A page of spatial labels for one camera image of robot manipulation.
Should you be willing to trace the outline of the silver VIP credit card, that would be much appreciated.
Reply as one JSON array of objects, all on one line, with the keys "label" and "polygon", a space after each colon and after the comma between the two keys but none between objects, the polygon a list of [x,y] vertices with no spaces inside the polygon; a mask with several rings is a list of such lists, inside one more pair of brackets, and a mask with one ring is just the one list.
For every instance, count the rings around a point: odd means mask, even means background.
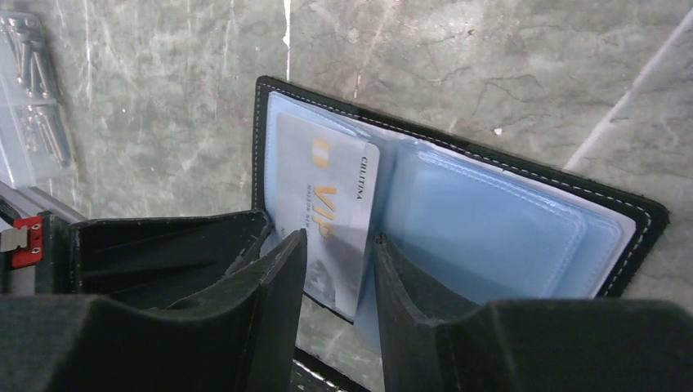
[{"label": "silver VIP credit card", "polygon": [[276,125],[279,233],[306,231],[306,293],[353,319],[363,280],[379,148],[288,113],[278,114]]}]

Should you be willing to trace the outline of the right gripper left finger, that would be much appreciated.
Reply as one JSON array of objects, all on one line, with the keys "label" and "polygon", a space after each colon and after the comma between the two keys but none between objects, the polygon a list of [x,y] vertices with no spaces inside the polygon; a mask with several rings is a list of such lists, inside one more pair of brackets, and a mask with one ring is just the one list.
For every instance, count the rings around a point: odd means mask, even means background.
[{"label": "right gripper left finger", "polygon": [[1,301],[4,391],[286,391],[306,233],[167,310],[103,296]]}]

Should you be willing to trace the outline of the black leather card holder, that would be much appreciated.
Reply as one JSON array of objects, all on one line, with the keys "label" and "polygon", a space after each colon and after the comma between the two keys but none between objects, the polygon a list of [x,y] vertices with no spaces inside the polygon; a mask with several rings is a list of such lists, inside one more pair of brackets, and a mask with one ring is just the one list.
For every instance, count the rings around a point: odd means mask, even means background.
[{"label": "black leather card holder", "polygon": [[640,195],[449,133],[261,76],[253,200],[275,222],[276,117],[288,113],[376,145],[378,177],[355,317],[377,350],[373,240],[385,234],[419,268],[476,303],[619,296],[669,222]]}]

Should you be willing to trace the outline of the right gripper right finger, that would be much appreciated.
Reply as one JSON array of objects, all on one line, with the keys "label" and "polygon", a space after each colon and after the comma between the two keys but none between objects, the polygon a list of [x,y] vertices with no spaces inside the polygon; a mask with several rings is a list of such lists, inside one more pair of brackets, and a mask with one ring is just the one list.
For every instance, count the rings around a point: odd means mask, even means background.
[{"label": "right gripper right finger", "polygon": [[478,305],[375,239],[388,391],[689,391],[692,317],[665,301]]}]

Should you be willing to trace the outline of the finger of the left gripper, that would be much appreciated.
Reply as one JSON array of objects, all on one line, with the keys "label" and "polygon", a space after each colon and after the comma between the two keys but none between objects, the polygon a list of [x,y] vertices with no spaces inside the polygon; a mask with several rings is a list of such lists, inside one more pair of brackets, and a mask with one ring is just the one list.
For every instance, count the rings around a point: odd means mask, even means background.
[{"label": "finger of the left gripper", "polygon": [[72,224],[67,291],[138,310],[174,307],[250,264],[271,228],[262,210]]}]

